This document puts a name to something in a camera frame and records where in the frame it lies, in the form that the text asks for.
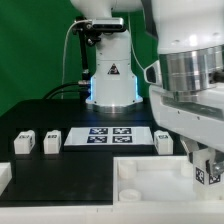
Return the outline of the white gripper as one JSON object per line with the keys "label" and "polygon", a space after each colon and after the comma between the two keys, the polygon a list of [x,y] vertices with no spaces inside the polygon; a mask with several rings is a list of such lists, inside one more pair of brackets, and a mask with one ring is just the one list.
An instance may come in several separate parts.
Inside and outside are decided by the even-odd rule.
{"label": "white gripper", "polygon": [[[152,113],[157,124],[182,135],[188,161],[195,163],[198,142],[224,152],[224,84],[197,93],[197,102],[177,102],[158,86],[149,87]],[[224,162],[206,161],[211,176],[224,173]]]}

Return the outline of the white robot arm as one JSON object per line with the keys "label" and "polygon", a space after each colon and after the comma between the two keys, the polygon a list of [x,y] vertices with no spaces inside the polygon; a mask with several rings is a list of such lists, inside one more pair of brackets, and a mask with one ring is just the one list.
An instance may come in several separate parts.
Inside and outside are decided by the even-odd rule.
{"label": "white robot arm", "polygon": [[93,24],[142,9],[158,40],[160,78],[149,88],[158,125],[183,136],[193,162],[224,173],[224,0],[70,0]]}

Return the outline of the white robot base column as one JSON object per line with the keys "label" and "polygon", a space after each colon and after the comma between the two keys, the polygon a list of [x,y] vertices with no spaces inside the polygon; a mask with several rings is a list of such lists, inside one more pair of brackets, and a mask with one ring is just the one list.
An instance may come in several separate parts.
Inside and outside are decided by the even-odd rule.
{"label": "white robot base column", "polygon": [[131,70],[128,30],[101,34],[96,44],[96,71],[90,80],[87,108],[103,113],[124,113],[143,101]]}

